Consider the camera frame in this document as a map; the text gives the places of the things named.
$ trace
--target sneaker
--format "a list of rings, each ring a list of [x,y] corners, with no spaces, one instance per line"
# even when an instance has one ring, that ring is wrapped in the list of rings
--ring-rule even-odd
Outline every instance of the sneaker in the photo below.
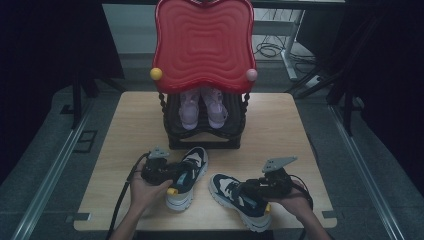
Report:
[[[175,211],[184,211],[193,200],[193,186],[208,169],[208,154],[202,147],[188,151],[180,162],[181,174],[168,188],[166,205]]]
[[[228,111],[222,104],[222,92],[215,88],[202,87],[201,94],[208,109],[209,125],[212,128],[221,128],[228,117]]]
[[[197,126],[199,116],[199,97],[198,88],[191,89],[180,94],[181,107],[179,110],[180,119],[183,127],[192,130]]]
[[[237,179],[215,174],[211,177],[209,192],[222,206],[235,209],[251,231],[263,232],[270,226],[271,205],[260,197],[247,196],[243,192],[243,183]]]

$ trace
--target shoe sole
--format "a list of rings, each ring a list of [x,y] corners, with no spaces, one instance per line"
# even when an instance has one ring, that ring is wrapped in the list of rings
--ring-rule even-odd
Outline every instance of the shoe sole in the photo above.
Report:
[[[206,174],[206,171],[208,170],[209,161],[207,157],[208,156],[206,155],[206,164],[200,169],[200,173],[196,179],[196,182],[198,182]],[[190,207],[191,203],[193,202],[193,188],[191,188],[190,191],[187,192],[188,193],[187,196],[181,200],[171,199],[171,197],[167,195],[166,206],[168,206],[168,208],[175,211],[186,210],[188,207]]]
[[[236,210],[238,214],[240,215],[240,218],[243,221],[243,224],[253,232],[263,232],[269,228],[269,226],[271,225],[271,215],[265,214],[263,217],[259,217],[259,218],[249,217],[246,214],[244,214],[242,211],[240,211],[238,208],[236,208],[233,204],[231,204],[231,202],[229,202],[228,199],[223,198],[219,196],[218,194],[216,194],[218,190],[216,189],[212,181],[214,176],[211,177],[208,189],[216,202],[218,202],[220,205],[226,208]]]
[[[195,122],[195,123],[192,123],[192,124],[186,124],[186,123],[181,122],[181,124],[183,125],[183,128],[185,130],[193,130],[193,129],[195,129],[197,127],[197,123],[198,122]]]
[[[225,124],[225,122],[216,123],[216,122],[212,121],[210,118],[208,118],[208,120],[209,120],[209,125],[214,129],[222,128],[222,126],[224,126],[224,124]]]

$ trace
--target metal rail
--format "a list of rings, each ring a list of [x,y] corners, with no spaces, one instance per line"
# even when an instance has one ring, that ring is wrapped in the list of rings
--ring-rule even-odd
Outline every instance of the metal rail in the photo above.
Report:
[[[15,230],[15,233],[12,236],[12,239],[29,239],[32,231],[35,228],[43,210],[58,182],[60,176],[62,175],[63,169],[68,162],[69,156],[72,153],[72,150],[75,147],[75,144],[78,141],[78,138],[84,129],[84,126],[87,122],[89,113],[94,105],[94,100],[88,99],[86,107],[84,109],[80,123],[71,130],[69,136],[60,150],[58,156],[52,163],[49,171],[44,177],[43,182],[38,188],[37,193],[34,195],[28,209],[25,212],[25,215],[22,217],[21,222]]]
[[[405,239],[402,234],[402,231],[398,225],[396,217],[394,216],[392,210],[390,209],[389,204],[384,198],[383,194],[380,192],[380,189],[377,186],[377,183],[374,181],[370,170],[361,155],[358,147],[356,146],[355,141],[349,134],[346,132],[342,124],[342,117],[340,113],[335,109],[335,106],[329,105],[329,111],[333,116],[333,119],[339,129],[340,135],[343,138],[346,147],[355,163],[355,166],[358,170],[358,173],[364,182],[364,185],[368,191],[368,194],[371,197],[372,202],[377,210],[377,213],[380,215],[380,218],[383,222],[384,227],[390,237],[390,239]]]

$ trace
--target yellow ball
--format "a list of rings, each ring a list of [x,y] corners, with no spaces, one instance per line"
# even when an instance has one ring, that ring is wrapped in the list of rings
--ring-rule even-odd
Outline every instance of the yellow ball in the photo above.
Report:
[[[152,68],[152,70],[150,70],[150,77],[153,80],[159,80],[162,78],[162,70],[160,70],[160,68]]]

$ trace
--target wooden table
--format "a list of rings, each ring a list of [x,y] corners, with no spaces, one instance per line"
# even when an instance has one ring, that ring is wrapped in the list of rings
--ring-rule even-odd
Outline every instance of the wooden table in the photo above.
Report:
[[[163,114],[156,92],[125,92],[105,138],[79,213],[90,213],[87,221],[75,221],[77,230],[107,230],[118,196],[131,167],[155,146],[168,149]],[[169,162],[180,161],[186,150],[169,150]],[[285,167],[307,184],[314,199],[314,212],[326,228],[335,227],[336,218],[324,218],[333,211],[296,105],[289,94],[251,93],[246,128],[240,149],[207,150],[209,168],[194,187],[191,206],[178,213],[167,208],[161,195],[142,216],[137,229],[166,230],[247,230],[235,210],[219,205],[208,191],[212,174],[225,173],[240,181],[263,176],[269,158],[297,156]],[[129,190],[122,202],[116,224],[129,207]],[[270,229],[301,228],[302,225],[282,206],[272,203]]]

